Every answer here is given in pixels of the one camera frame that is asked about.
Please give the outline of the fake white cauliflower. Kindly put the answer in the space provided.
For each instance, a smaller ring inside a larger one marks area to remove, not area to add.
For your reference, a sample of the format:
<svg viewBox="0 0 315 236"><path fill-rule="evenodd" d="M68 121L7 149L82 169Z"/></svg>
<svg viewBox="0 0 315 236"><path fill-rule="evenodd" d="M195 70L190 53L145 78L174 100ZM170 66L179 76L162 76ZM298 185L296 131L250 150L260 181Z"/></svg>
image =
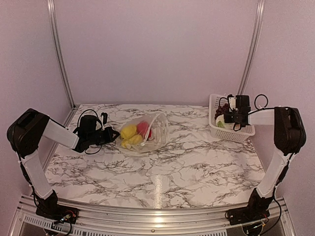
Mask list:
<svg viewBox="0 0 315 236"><path fill-rule="evenodd" d="M234 123L225 123L224 115L221 115L221 116L217 117L217 119L216 119L216 126L220 127L220 128L232 130Z"/></svg>

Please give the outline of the fake red grapes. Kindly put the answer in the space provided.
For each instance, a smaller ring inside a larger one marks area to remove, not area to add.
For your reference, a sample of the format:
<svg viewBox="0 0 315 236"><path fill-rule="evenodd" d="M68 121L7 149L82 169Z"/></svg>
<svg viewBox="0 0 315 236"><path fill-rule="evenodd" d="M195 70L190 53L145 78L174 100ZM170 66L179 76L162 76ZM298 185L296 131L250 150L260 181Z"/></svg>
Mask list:
<svg viewBox="0 0 315 236"><path fill-rule="evenodd" d="M218 108L216 109L215 119L217 119L217 117L223 115L227 111L229 111L229 104L228 103L225 103L222 106L219 105Z"/></svg>

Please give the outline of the fake yellow banana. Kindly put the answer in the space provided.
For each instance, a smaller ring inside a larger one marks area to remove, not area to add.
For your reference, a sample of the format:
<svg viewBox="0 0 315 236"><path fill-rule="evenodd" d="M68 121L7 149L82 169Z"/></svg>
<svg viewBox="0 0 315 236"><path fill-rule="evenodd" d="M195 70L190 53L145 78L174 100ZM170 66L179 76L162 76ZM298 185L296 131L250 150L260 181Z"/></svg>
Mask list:
<svg viewBox="0 0 315 236"><path fill-rule="evenodd" d="M130 124L122 128L121 139L122 147L128 149L130 149L133 145L139 145L143 142L143 137L138 134L137 126L134 124Z"/></svg>

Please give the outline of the clear zip top bag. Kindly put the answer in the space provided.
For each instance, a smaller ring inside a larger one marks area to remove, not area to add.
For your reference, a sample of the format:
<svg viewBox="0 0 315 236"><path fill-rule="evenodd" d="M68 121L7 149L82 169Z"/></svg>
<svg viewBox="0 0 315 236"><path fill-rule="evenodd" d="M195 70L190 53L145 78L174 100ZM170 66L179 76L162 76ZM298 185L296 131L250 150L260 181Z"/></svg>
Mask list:
<svg viewBox="0 0 315 236"><path fill-rule="evenodd" d="M144 115L142 117L133 119L125 123L122 126L122 128L130 124L137 125L141 121L146 121L149 124L149 129L147 131L145 139L143 139L143 142L139 145L133 145L130 149L123 148L121 145L122 139L120 135L118 144L121 148L130 150L136 153L146 153L146 152L158 150L164 147L169 142L169 122L165 113L155 112L152 114ZM153 133L152 140L148 140L150 129L152 130L152 133Z"/></svg>

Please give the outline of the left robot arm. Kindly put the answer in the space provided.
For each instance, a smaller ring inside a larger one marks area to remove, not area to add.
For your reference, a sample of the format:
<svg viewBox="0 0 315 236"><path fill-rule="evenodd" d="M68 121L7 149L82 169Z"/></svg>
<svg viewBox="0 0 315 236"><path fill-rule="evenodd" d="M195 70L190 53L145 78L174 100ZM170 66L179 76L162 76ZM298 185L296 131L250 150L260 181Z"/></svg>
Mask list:
<svg viewBox="0 0 315 236"><path fill-rule="evenodd" d="M119 132L106 126L107 113L98 116L92 109L85 110L74 131L53 120L49 115L29 108L8 128L7 139L17 154L18 163L31 187L36 214L57 222L76 222L79 210L61 205L43 166L39 146L43 139L84 153L92 146L102 147L114 142Z"/></svg>

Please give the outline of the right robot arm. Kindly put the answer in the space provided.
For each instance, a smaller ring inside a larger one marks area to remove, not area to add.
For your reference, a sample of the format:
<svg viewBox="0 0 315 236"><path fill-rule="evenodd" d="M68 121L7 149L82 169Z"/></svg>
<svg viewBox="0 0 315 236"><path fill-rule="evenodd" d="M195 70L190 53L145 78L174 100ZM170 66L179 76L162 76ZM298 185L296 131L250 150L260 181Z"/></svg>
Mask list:
<svg viewBox="0 0 315 236"><path fill-rule="evenodd" d="M262 181L252 191L244 207L230 209L226 218L230 225L257 221L269 216L269 206L275 200L276 190L289 169L292 159L306 143L306 131L300 112L289 106L251 109L247 95L228 95L228 110L223 113L225 123L231 123L234 131L250 125L269 126L273 130L268 152L270 163Z"/></svg>

